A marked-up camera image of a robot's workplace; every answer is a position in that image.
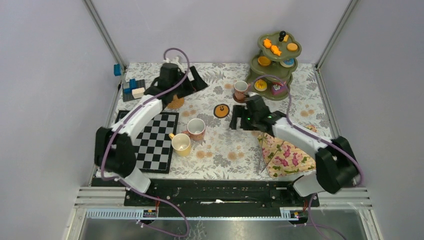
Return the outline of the yellow frosted donut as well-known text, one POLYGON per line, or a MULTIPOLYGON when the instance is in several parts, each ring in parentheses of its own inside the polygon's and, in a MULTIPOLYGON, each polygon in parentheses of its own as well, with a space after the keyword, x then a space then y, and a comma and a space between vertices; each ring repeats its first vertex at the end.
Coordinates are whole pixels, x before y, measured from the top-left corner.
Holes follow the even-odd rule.
POLYGON ((258 79, 255 83, 254 83, 254 88, 256 91, 259 92, 264 92, 267 90, 268 88, 268 84, 265 80, 263 79, 258 79))

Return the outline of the purple candy packet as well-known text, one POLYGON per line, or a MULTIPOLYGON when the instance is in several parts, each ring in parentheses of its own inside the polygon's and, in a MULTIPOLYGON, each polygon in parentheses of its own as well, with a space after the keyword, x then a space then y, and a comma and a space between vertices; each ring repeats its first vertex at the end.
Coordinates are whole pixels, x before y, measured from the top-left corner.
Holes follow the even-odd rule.
POLYGON ((286 92, 286 88, 284 86, 273 84, 271 87, 271 94, 273 96, 280 96, 286 92))

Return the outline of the large pink floral mug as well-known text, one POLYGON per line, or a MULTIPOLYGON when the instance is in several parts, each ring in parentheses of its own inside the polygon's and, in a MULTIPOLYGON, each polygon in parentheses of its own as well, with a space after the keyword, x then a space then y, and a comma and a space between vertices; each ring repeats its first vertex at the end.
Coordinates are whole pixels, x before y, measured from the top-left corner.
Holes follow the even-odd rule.
POLYGON ((188 135, 188 137, 194 141, 203 141, 206 132, 206 124, 200 118, 191 119, 186 126, 186 130, 183 131, 183 134, 188 135))

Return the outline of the pink strawberry cake slice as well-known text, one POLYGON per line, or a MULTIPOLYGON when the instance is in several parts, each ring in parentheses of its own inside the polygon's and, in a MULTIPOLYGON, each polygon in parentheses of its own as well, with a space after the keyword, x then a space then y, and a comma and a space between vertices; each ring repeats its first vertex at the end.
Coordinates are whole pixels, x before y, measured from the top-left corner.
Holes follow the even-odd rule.
POLYGON ((285 81, 283 81, 283 82, 276 82, 275 84, 276 85, 279 85, 281 87, 286 87, 287 86, 285 81))

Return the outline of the metal tongs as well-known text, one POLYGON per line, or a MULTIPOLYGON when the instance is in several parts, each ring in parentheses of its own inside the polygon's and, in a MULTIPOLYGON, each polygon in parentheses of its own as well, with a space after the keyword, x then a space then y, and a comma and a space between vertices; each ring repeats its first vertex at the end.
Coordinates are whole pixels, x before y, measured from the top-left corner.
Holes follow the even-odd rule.
POLYGON ((267 133, 260 134, 257 140, 262 154, 262 162, 259 164, 260 172, 267 170, 270 177, 282 177, 282 170, 288 166, 288 163, 285 163, 286 157, 284 156, 287 150, 286 141, 272 137, 267 133))

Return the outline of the blue frosted donut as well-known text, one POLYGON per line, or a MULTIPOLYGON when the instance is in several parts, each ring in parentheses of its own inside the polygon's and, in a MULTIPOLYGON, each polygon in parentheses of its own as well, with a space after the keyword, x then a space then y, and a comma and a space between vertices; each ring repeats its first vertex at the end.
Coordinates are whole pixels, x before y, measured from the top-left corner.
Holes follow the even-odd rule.
POLYGON ((286 59, 280 62, 280 65, 283 66, 284 68, 291 68, 294 66, 294 64, 295 64, 294 58, 286 59))

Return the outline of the small orange cookie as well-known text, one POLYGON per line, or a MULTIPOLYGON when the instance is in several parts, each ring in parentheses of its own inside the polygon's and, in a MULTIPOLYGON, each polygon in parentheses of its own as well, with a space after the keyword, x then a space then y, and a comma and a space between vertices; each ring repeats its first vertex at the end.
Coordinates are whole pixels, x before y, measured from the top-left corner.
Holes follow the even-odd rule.
POLYGON ((269 49, 274 55, 280 56, 282 54, 282 51, 279 49, 277 45, 271 45, 269 49))

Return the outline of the orange bear cookie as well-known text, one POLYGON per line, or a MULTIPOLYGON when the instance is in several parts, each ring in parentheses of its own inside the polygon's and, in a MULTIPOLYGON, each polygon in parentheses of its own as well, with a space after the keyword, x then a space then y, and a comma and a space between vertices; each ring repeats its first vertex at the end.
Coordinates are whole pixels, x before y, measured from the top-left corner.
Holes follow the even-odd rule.
POLYGON ((272 41, 270 39, 266 38, 266 39, 263 40, 263 46, 266 49, 270 49, 272 47, 272 45, 273 44, 272 44, 272 41))

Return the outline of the round orange biscuit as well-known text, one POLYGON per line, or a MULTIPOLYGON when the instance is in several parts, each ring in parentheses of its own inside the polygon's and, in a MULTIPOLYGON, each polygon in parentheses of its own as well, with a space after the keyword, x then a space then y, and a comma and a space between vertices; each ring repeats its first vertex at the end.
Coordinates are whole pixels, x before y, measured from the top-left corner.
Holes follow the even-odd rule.
POLYGON ((296 43, 288 43, 286 46, 287 50, 290 52, 296 52, 299 49, 299 46, 296 43))

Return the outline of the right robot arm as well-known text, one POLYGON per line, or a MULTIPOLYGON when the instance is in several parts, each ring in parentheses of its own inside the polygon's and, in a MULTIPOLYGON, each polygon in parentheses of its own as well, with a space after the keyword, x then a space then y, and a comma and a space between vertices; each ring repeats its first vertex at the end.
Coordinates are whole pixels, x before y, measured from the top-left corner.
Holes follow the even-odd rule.
POLYGON ((287 201, 293 206, 301 205, 308 196, 327 192, 336 194, 348 186, 362 170, 355 159, 349 141, 339 136, 334 139, 293 123, 287 113, 271 112, 260 95, 247 97, 245 105, 233 107, 230 128, 260 131, 272 137, 286 140, 298 147, 315 161, 315 173, 295 179, 287 191, 287 201))

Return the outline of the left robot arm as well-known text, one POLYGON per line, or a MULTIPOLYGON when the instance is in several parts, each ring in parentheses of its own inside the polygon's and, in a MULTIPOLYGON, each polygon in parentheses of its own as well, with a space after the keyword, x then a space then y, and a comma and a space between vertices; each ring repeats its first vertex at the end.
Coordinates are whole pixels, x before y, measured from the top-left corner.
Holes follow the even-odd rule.
POLYGON ((207 87, 195 66, 183 71, 175 63, 163 63, 139 103, 113 126, 96 131, 94 164, 101 174, 109 172, 111 179, 122 180, 126 187, 136 190, 135 197, 142 205, 152 204, 155 192, 149 188, 150 179, 136 166, 135 140, 174 97, 180 99, 207 87))

